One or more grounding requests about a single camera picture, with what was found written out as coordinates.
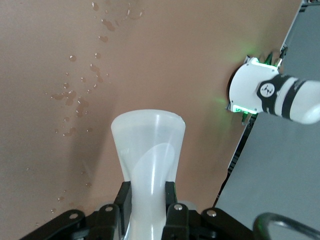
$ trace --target tan table surface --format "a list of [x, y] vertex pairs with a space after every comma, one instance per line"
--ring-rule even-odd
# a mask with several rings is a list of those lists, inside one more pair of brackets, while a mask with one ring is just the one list
[[110, 125], [137, 109], [184, 119], [177, 196], [210, 207], [244, 130], [225, 110], [229, 77], [281, 47], [300, 2], [0, 1], [1, 239], [112, 201]]

